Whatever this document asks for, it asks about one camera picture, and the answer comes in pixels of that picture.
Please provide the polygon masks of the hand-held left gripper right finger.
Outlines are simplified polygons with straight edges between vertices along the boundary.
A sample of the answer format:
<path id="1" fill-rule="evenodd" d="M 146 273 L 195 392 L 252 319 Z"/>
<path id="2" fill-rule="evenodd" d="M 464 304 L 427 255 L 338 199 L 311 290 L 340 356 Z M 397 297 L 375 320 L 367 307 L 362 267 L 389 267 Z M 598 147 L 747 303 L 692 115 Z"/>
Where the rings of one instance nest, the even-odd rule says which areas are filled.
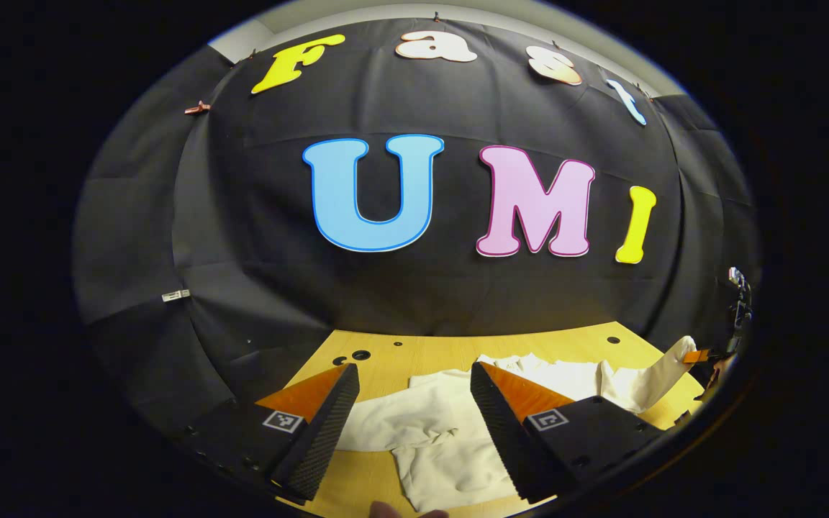
<path id="1" fill-rule="evenodd" d="M 530 504 L 594 491 L 663 430 L 601 396 L 573 400 L 487 362 L 471 396 L 517 495 Z"/>

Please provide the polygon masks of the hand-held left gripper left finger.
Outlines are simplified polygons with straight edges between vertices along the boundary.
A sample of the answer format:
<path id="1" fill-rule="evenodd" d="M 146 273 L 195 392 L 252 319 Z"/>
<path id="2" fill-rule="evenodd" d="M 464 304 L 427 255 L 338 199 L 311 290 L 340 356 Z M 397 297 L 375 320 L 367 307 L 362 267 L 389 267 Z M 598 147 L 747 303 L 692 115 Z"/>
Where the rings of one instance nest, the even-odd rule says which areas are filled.
<path id="1" fill-rule="evenodd" d="M 237 484 L 306 504 L 359 390 L 358 367 L 345 363 L 254 402 L 220 404 L 184 430 L 182 448 Z"/>

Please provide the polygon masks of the white sweatshirt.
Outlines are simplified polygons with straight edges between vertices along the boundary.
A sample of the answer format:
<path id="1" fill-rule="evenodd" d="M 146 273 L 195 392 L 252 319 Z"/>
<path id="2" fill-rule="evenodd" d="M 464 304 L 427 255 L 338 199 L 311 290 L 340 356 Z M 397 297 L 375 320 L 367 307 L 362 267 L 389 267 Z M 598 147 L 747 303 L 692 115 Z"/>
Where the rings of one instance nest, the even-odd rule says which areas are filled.
<path id="1" fill-rule="evenodd" d="M 609 362 L 548 362 L 527 354 L 479 360 L 579 400 L 603 396 L 639 415 L 651 409 L 689 366 L 684 356 L 697 345 L 679 339 L 648 368 Z M 418 512 L 483 504 L 515 494 L 470 390 L 470 371 L 449 368 L 414 375 L 407 389 L 353 406 L 338 450 L 388 450 L 396 461 L 402 492 Z"/>

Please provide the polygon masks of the black backdrop cloth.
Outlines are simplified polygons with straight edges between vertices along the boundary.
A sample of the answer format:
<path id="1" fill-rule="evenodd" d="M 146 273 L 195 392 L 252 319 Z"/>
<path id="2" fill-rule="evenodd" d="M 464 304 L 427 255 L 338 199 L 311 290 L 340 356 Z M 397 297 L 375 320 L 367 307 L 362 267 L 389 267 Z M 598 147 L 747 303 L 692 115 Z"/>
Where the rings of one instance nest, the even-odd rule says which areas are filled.
<path id="1" fill-rule="evenodd" d="M 299 78 L 251 89 L 274 49 L 231 63 L 207 47 L 124 115 L 83 185 L 73 284 L 92 347 L 162 432 L 273 393 L 335 329 L 512 335 L 618 321 L 659 350 L 708 345 L 731 266 L 759 286 L 756 200 L 720 129 L 685 95 L 624 82 L 639 124 L 598 63 L 563 50 L 578 86 L 543 78 L 526 48 L 550 44 L 466 21 L 386 19 L 345 36 Z M 212 108 L 187 115 L 199 101 Z M 314 221 L 307 147 L 361 139 L 362 216 L 401 206 L 389 138 L 439 137 L 425 233 L 384 253 L 344 250 Z M 487 145 L 527 152 L 544 186 L 564 160 L 595 172 L 589 252 L 546 246 L 484 257 Z M 164 293 L 190 297 L 164 303 Z"/>

